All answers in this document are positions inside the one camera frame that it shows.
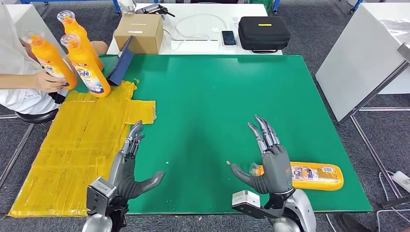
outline blue frame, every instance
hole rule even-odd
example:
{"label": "blue frame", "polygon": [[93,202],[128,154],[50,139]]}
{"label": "blue frame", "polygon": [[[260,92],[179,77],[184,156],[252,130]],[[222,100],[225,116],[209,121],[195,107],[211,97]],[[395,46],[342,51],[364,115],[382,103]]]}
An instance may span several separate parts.
{"label": "blue frame", "polygon": [[356,4],[353,6],[353,9],[356,11],[359,5],[363,2],[363,0],[358,0]]}
{"label": "blue frame", "polygon": [[[30,3],[30,2],[49,2],[49,1],[78,1],[78,0],[46,0],[46,1],[44,1],[44,0],[30,0],[30,1],[21,1],[21,3],[22,4],[28,4],[28,3]],[[120,14],[121,13],[121,11],[120,11],[120,9],[119,9],[119,5],[118,5],[118,1],[117,0],[113,0],[113,3],[114,3],[114,7],[115,7],[115,9],[116,9],[116,13],[117,14]]]}
{"label": "blue frame", "polygon": [[273,10],[274,13],[278,12],[279,2],[280,2],[280,0],[275,0],[275,3],[273,4],[272,10]]}

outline gray carpet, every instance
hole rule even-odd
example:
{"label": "gray carpet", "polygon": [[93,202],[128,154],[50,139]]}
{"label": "gray carpet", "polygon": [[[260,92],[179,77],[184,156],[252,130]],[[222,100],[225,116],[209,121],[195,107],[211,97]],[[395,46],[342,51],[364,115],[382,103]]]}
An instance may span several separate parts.
{"label": "gray carpet", "polygon": [[[51,2],[48,6],[44,6],[42,3],[35,5],[58,39],[63,35],[62,25],[56,20],[56,15],[61,10],[73,10],[79,23],[87,29],[91,40],[102,40],[108,44],[111,42],[112,33],[120,19],[116,16],[110,1]],[[351,6],[345,1],[337,0],[282,0],[278,15],[284,17],[292,33],[292,40],[283,51],[284,54],[303,55],[307,67],[314,77],[314,73],[351,18],[351,15],[348,14],[350,8]],[[410,98],[408,95],[378,96],[369,105],[410,106]],[[10,111],[0,107],[1,115],[7,113]],[[409,175],[410,156],[407,151],[410,150],[410,133],[408,133],[410,131],[408,124],[410,113],[359,112],[357,119],[374,148],[380,154],[387,169],[394,172],[400,170]],[[27,126],[16,119],[0,120],[0,145],[2,147],[0,172],[4,170]],[[335,127],[373,209],[378,209],[380,202],[385,200],[385,196],[379,183],[379,169],[375,161],[351,121],[346,121],[341,125],[335,123]],[[7,179],[5,187],[0,189],[3,202],[0,204],[0,212],[6,212],[13,204],[44,136],[43,129],[36,127],[18,159],[18,163],[12,170],[11,176]],[[377,222],[374,212],[353,215],[367,227],[372,230],[376,229]],[[410,213],[404,213],[404,215],[410,217]],[[316,217],[318,232],[332,231],[323,214],[317,214]],[[0,221],[0,231],[74,232],[81,231],[84,221],[84,218],[66,217],[6,218]],[[131,216],[128,217],[128,224],[129,227],[122,231],[271,231],[271,227],[265,220],[257,220],[247,216]],[[400,232],[406,227],[410,227],[410,225],[394,212],[381,214],[382,232]]]}

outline bottle cap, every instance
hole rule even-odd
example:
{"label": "bottle cap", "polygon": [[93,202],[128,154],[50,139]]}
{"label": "bottle cap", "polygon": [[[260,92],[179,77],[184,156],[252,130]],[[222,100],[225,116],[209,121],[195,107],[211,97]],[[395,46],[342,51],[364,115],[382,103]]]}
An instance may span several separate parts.
{"label": "bottle cap", "polygon": [[60,40],[66,48],[76,48],[80,45],[80,36],[76,34],[66,34]]}
{"label": "bottle cap", "polygon": [[45,43],[44,34],[36,31],[26,31],[22,39],[31,46],[40,46]]}
{"label": "bottle cap", "polygon": [[70,24],[75,21],[75,14],[72,11],[62,11],[57,14],[57,19],[63,24]]}

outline power strip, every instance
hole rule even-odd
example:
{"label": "power strip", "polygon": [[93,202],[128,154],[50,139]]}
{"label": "power strip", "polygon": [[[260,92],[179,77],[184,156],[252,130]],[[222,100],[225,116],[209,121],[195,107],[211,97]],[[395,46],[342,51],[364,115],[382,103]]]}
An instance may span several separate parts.
{"label": "power strip", "polygon": [[410,193],[410,178],[406,176],[404,173],[401,171],[397,171],[393,176],[392,179],[400,185],[402,188],[404,188],[407,192]]}

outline yellow plastic sheet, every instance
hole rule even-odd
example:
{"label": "yellow plastic sheet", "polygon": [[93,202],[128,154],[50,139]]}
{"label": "yellow plastic sheet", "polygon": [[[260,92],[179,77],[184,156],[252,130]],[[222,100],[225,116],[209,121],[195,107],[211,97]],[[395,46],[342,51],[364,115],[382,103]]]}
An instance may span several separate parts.
{"label": "yellow plastic sheet", "polygon": [[71,91],[21,188],[9,216],[85,216],[87,186],[108,178],[115,154],[130,130],[126,124],[155,119],[155,101],[131,100],[130,82],[97,99]]}

